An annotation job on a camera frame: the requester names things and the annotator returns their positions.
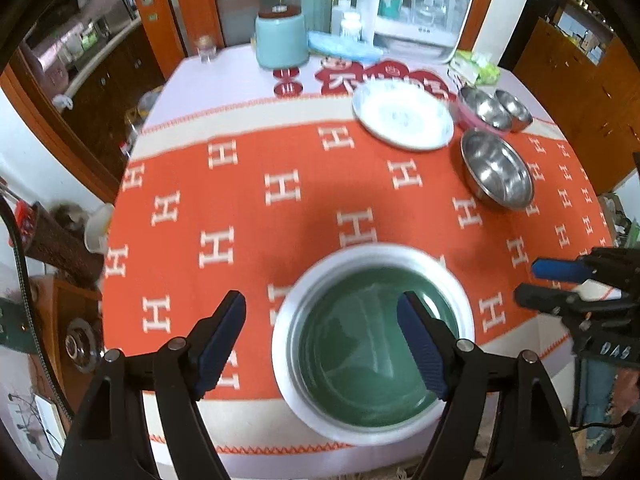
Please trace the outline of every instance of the pink bowl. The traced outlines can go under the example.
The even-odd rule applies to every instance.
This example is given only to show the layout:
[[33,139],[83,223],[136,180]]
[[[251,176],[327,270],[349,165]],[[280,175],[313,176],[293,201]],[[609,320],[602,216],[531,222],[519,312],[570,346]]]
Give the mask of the pink bowl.
[[456,124],[459,124],[463,130],[478,128],[495,135],[504,136],[509,133],[508,130],[499,130],[485,123],[478,117],[471,108],[461,98],[457,98],[450,106],[450,112]]

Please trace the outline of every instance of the wooden cabinet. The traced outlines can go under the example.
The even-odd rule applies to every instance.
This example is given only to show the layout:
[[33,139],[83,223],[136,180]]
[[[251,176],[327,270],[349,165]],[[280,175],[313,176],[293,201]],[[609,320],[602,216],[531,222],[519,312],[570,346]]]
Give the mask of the wooden cabinet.
[[597,193],[619,183],[640,150],[640,71],[618,38],[594,65],[539,20],[514,74],[565,134]]
[[73,96],[73,110],[62,113],[76,136],[118,180],[126,163],[120,152],[127,136],[125,112],[162,84],[164,76],[139,26],[89,74]]
[[[38,290],[35,307],[45,350],[69,404],[77,411],[94,374],[83,374],[73,364],[65,349],[66,328],[76,317],[81,317],[89,324],[96,322],[99,319],[98,302],[102,298],[97,292],[78,288],[51,275],[37,276],[31,281]],[[36,375],[43,376],[37,360],[35,367]],[[47,382],[38,382],[41,385],[37,392],[51,398]],[[63,423],[68,431],[66,419],[63,419]]]

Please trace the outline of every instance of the power cord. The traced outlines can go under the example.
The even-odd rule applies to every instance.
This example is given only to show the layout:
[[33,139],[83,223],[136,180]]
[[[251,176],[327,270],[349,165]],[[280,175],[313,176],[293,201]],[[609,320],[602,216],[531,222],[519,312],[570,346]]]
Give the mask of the power cord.
[[638,415],[634,412],[626,412],[620,422],[617,424],[606,424],[604,422],[591,422],[590,424],[585,424],[584,426],[580,426],[579,428],[573,428],[571,430],[572,433],[578,433],[578,431],[588,430],[589,428],[607,428],[609,430],[615,430],[617,428],[622,428],[625,426],[626,428],[631,428],[636,421],[636,417]]
[[8,394],[8,399],[9,401],[13,401],[15,400],[20,400],[21,402],[24,402],[28,407],[29,410],[31,412],[31,415],[29,416],[28,420],[25,422],[24,421],[24,416],[22,417],[22,422],[23,424],[17,424],[16,428],[18,430],[23,430],[26,433],[27,439],[29,442],[31,442],[34,446],[37,446],[37,439],[36,437],[33,435],[33,433],[30,433],[31,430],[31,419],[35,418],[38,421],[38,424],[40,425],[40,427],[42,428],[42,432],[45,434],[45,439],[47,441],[47,446],[49,446],[49,449],[52,453],[53,456],[49,456],[48,454],[44,453],[41,451],[42,455],[51,459],[51,460],[55,460],[56,462],[58,462],[58,454],[56,453],[56,451],[53,449],[53,446],[51,445],[51,443],[49,442],[49,439],[46,437],[46,435],[49,435],[56,444],[58,444],[59,449],[63,449],[64,445],[60,443],[60,441],[56,438],[56,436],[54,434],[52,434],[49,430],[47,430],[47,428],[44,427],[44,423],[42,422],[41,418],[40,418],[40,414],[38,413],[38,409],[36,407],[34,407],[35,404],[35,398],[34,398],[35,394],[33,392],[33,390],[31,391],[31,402],[29,402],[27,399],[25,399],[24,397],[17,395],[17,394]]
[[14,212],[4,199],[4,196],[0,194],[0,217],[4,221],[11,242],[14,245],[14,258],[15,267],[18,271],[18,281],[20,282],[20,292],[22,293],[22,302],[24,303],[24,311],[27,316],[27,322],[29,324],[29,330],[33,336],[33,342],[35,343],[36,352],[40,358],[40,364],[44,371],[44,375],[49,382],[49,386],[53,391],[53,397],[62,410],[63,415],[66,416],[69,422],[73,421],[74,410],[71,408],[65,393],[60,387],[58,378],[56,377],[51,361],[47,355],[47,351],[44,348],[40,332],[35,323],[35,307],[33,306],[33,298],[31,297],[31,287],[29,286],[29,275],[27,272],[27,262],[24,259],[24,248],[22,246],[22,237],[20,236],[20,229],[14,218]]

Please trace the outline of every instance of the stainless steel bowl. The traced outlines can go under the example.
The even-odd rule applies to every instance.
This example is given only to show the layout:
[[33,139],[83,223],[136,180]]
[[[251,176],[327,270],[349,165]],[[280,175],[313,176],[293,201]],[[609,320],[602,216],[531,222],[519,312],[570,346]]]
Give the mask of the stainless steel bowl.
[[512,132],[521,132],[533,122],[533,116],[527,107],[506,90],[496,90],[495,98],[511,114]]
[[[330,254],[309,268],[287,294],[273,330],[271,356],[276,382],[293,412],[310,428],[337,442],[354,446],[381,446],[401,442],[436,422],[444,403],[436,401],[419,414],[392,426],[354,426],[333,418],[311,396],[300,366],[302,329],[314,305],[347,275],[374,268],[408,270],[433,283],[452,310],[460,338],[474,340],[474,320],[469,300],[458,280],[438,260],[418,249],[373,243]],[[428,306],[434,317],[440,313]]]
[[504,132],[511,130],[511,115],[500,104],[500,101],[473,86],[465,86],[460,89],[458,98],[463,105],[476,115],[483,123],[492,128]]
[[460,140],[465,181],[473,194],[507,209],[524,209],[533,200],[533,181],[521,156],[502,137],[468,130]]

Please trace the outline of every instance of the green liquid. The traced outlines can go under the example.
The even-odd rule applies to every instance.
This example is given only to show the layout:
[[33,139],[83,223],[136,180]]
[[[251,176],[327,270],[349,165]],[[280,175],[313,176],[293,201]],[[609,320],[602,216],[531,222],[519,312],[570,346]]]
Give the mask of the green liquid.
[[458,336],[453,311],[433,283],[402,269],[347,276],[305,320],[299,348],[302,378],[315,402],[333,418],[380,428],[403,422],[436,401],[398,326],[396,306],[406,290],[424,304],[430,299]]

